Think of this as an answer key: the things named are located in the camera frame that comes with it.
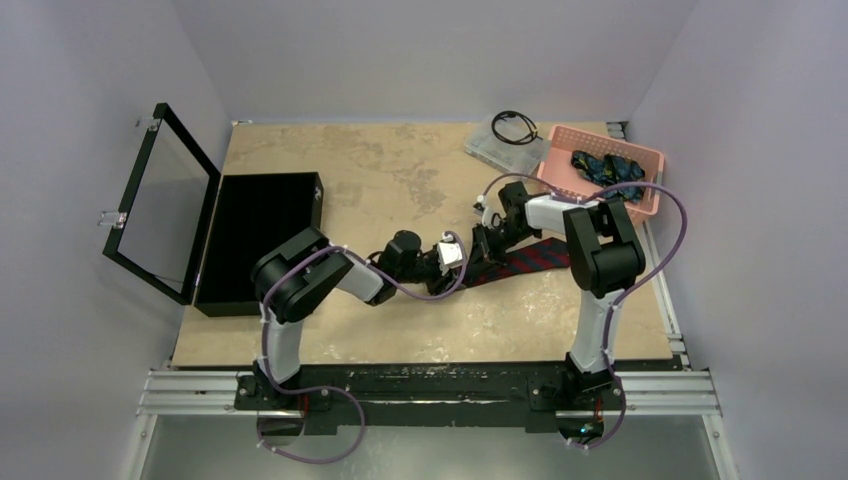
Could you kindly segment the red navy striped tie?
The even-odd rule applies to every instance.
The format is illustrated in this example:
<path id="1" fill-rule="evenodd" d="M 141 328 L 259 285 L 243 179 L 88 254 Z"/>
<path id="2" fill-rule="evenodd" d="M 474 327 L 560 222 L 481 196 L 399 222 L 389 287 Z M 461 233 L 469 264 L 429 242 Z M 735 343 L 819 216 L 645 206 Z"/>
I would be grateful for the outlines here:
<path id="1" fill-rule="evenodd" d="M 465 275 L 462 286 L 474 288 L 519 275 L 569 267 L 570 258 L 566 242 L 551 237 L 508 252 L 506 263 L 496 264 L 496 271 L 487 278 L 486 282 L 467 282 Z"/>

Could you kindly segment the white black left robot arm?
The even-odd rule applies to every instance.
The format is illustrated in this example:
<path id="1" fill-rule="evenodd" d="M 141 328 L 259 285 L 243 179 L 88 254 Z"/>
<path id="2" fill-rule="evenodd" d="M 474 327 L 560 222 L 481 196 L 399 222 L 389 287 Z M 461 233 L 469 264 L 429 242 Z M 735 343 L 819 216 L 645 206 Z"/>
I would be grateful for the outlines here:
<path id="1" fill-rule="evenodd" d="M 383 250 L 364 258 L 309 227 L 260 259 L 250 274 L 259 301 L 259 395 L 272 408 L 297 399 L 300 344 L 307 317 L 338 290 L 378 306 L 401 291 L 435 301 L 460 288 L 470 267 L 463 241 L 447 231 L 424 251 L 420 237 L 401 230 Z"/>

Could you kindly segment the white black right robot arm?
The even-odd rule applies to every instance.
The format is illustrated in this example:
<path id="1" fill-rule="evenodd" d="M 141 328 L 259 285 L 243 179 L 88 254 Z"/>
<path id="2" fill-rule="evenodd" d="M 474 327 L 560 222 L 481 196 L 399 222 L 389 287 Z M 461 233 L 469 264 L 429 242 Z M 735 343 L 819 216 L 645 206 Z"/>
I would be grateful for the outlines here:
<path id="1" fill-rule="evenodd" d="M 614 301 L 645 270 L 645 255 L 624 204 L 569 197 L 558 191 L 531 194 L 520 181 L 498 193 L 502 210 L 481 194 L 474 203 L 480 221 L 472 229 L 466 286 L 501 273 L 544 266 L 539 254 L 521 256 L 515 246 L 545 231 L 564 236 L 567 264 L 581 290 L 574 343 L 565 357 L 564 399 L 584 407 L 612 383 L 609 348 L 619 315 Z"/>

